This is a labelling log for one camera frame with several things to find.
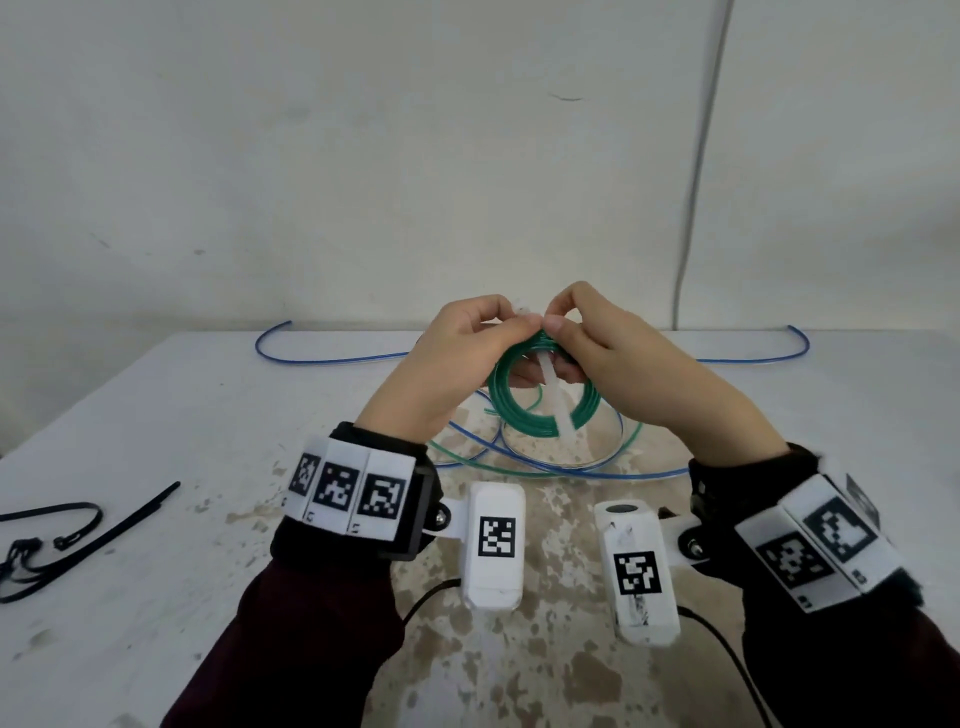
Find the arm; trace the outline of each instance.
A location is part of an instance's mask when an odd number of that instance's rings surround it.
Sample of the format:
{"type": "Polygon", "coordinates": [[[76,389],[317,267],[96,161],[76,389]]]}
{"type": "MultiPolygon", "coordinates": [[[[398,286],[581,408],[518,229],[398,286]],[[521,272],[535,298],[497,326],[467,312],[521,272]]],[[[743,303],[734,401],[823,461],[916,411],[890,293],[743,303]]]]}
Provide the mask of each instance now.
{"type": "MultiPolygon", "coordinates": [[[[546,313],[544,329],[580,365],[558,360],[558,374],[586,373],[619,412],[671,429],[694,455],[693,482],[728,502],[746,498],[755,513],[817,473],[817,457],[788,446],[742,393],[588,284],[574,283],[546,313]],[[573,308],[581,325],[563,318],[573,308]]],[[[722,556],[701,571],[744,590],[747,666],[784,726],[960,725],[960,656],[904,571],[805,615],[731,528],[715,530],[722,556]]]]}
{"type": "MultiPolygon", "coordinates": [[[[342,423],[331,438],[428,463],[426,441],[504,351],[539,329],[540,316],[515,316],[502,296],[448,304],[356,425],[342,423]],[[494,318],[504,323],[483,324],[494,318]]],[[[513,384],[532,386],[521,374],[513,384]]],[[[299,725],[311,712],[359,725],[377,670],[403,644],[403,624],[390,563],[357,541],[285,518],[273,561],[244,592],[164,728],[299,725]]]]}

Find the blue wire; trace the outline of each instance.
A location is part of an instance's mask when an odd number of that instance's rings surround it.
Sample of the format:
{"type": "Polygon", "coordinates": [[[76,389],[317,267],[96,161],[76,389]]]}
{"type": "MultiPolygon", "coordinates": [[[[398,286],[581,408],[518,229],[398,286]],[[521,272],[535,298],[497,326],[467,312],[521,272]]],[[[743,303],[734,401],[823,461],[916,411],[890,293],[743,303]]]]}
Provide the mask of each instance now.
{"type": "MultiPolygon", "coordinates": [[[[389,359],[400,359],[403,356],[406,356],[409,352],[394,352],[394,353],[382,353],[375,354],[373,356],[352,356],[344,359],[281,359],[277,356],[271,356],[263,351],[262,345],[264,340],[280,328],[290,326],[293,324],[293,321],[284,321],[282,324],[277,324],[274,327],[268,328],[266,331],[261,333],[256,337],[256,341],[253,343],[253,348],[256,349],[256,352],[268,361],[275,362],[276,364],[288,364],[288,365],[317,365],[317,366],[330,366],[334,364],[359,364],[366,361],[387,361],[389,359]]],[[[804,342],[804,347],[799,352],[794,352],[786,354],[784,356],[769,356],[766,358],[760,359],[697,359],[701,364],[773,364],[778,361],[790,361],[791,359],[799,359],[801,356],[805,356],[810,351],[810,339],[809,337],[799,330],[797,327],[792,325],[787,325],[787,329],[797,334],[801,340],[804,342]]],[[[485,392],[477,390],[477,394],[490,401],[490,398],[485,392]]],[[[620,418],[620,428],[623,429],[623,418],[620,416],[620,413],[617,412],[617,417],[620,418]]],[[[529,458],[526,455],[521,455],[519,452],[516,452],[510,445],[507,444],[506,440],[503,440],[503,444],[506,446],[506,449],[501,448],[497,445],[503,437],[503,422],[500,422],[500,425],[497,427],[496,434],[493,436],[492,440],[485,440],[479,435],[475,435],[470,432],[468,429],[460,427],[455,422],[450,422],[449,425],[453,427],[457,432],[462,435],[466,435],[470,440],[479,443],[483,448],[477,452],[475,455],[467,458],[467,460],[473,461],[487,454],[490,450],[494,452],[499,452],[502,455],[506,455],[518,462],[525,463],[533,468],[536,468],[539,471],[545,473],[553,473],[556,475],[566,475],[570,477],[582,477],[588,479],[598,479],[598,480],[660,480],[667,477],[675,477],[677,475],[683,475],[688,472],[687,468],[678,468],[673,471],[665,471],[663,473],[597,473],[596,469],[602,468],[608,463],[612,462],[615,458],[620,455],[620,450],[618,449],[612,455],[607,457],[605,460],[589,466],[587,468],[564,468],[559,465],[551,465],[549,463],[543,463],[539,460],[534,460],[529,458]]],[[[452,469],[452,468],[461,468],[463,467],[462,463],[439,463],[436,465],[438,469],[452,469]]]]}

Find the dark maroon sleeve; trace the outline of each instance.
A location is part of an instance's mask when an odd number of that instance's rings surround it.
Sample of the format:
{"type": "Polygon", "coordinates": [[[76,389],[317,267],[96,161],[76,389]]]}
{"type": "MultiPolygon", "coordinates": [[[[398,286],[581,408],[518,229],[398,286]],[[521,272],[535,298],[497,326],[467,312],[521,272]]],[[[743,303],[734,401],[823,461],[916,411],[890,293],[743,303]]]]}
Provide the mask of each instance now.
{"type": "Polygon", "coordinates": [[[303,573],[272,562],[163,728],[359,725],[373,677],[403,644],[389,566],[303,573]]]}
{"type": "Polygon", "coordinates": [[[960,655],[921,611],[920,586],[906,571],[807,615],[735,538],[732,523],[774,505],[818,465],[795,445],[740,468],[690,464],[694,511],[717,522],[711,539],[720,553],[698,570],[743,589],[743,653],[757,688],[784,728],[960,726],[960,655]],[[703,488],[716,509],[698,500],[703,488]]]}

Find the sleeve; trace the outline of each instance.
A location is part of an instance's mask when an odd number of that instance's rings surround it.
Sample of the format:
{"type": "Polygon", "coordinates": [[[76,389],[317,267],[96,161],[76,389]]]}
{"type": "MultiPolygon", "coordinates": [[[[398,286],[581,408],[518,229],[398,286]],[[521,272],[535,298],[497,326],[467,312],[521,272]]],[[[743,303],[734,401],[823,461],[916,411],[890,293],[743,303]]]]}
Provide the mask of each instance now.
{"type": "MultiPolygon", "coordinates": [[[[817,469],[816,456],[799,446],[740,468],[690,464],[695,486],[720,494],[737,519],[750,515],[746,503],[753,512],[769,507],[817,469]]],[[[700,570],[743,588],[747,668],[784,728],[960,725],[960,655],[921,611],[920,587],[905,571],[859,599],[805,615],[761,575],[746,545],[713,538],[723,557],[700,570]]]]}
{"type": "MultiPolygon", "coordinates": [[[[331,437],[429,462],[424,446],[350,423],[331,437]]],[[[244,592],[163,728],[299,725],[311,716],[359,725],[373,677],[403,644],[403,623],[390,562],[355,541],[284,518],[274,560],[244,592]]]]}

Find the tabletop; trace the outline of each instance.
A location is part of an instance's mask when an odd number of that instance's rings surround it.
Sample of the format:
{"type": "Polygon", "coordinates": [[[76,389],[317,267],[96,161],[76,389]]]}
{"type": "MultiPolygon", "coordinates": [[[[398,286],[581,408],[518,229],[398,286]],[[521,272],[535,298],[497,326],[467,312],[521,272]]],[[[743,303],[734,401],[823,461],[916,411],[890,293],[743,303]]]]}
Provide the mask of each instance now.
{"type": "MultiPolygon", "coordinates": [[[[292,331],[276,334],[268,347],[279,356],[331,358],[405,351],[418,335],[292,331]]],[[[669,335],[698,356],[770,356],[797,347],[784,331],[669,335]]],[[[106,511],[96,533],[182,483],[160,511],[109,547],[36,595],[0,607],[3,728],[157,725],[269,558],[278,496],[303,440],[353,419],[395,366],[272,364],[254,353],[254,336],[174,335],[0,460],[0,513],[92,500],[106,511]]],[[[960,642],[960,344],[930,331],[810,336],[804,358],[718,371],[787,439],[828,453],[832,467],[854,474],[924,585],[927,612],[960,642]]],[[[482,401],[465,403],[457,420],[480,433],[495,428],[482,401]]],[[[576,452],[523,438],[512,443],[541,459],[579,464],[615,449],[619,437],[615,416],[602,408],[578,433],[576,452]]],[[[474,452],[452,431],[440,441],[474,452]]],[[[665,471],[687,457],[670,433],[644,427],[608,467],[665,471]]],[[[502,455],[485,462],[512,467],[502,455]]],[[[469,468],[442,475],[451,496],[478,479],[511,479],[526,490],[523,601],[498,615],[472,613],[454,590],[427,602],[377,675],[365,725],[759,724],[726,655],[699,625],[684,624],[678,642],[661,650],[613,636],[589,507],[632,496],[685,511],[685,476],[522,481],[469,468]]],[[[5,523],[2,544],[47,540],[84,518],[5,523]]],[[[417,561],[395,565],[399,612],[456,576],[457,561],[458,545],[438,540],[417,561]]],[[[738,591],[692,571],[674,578],[678,601],[738,643],[738,591]]]]}

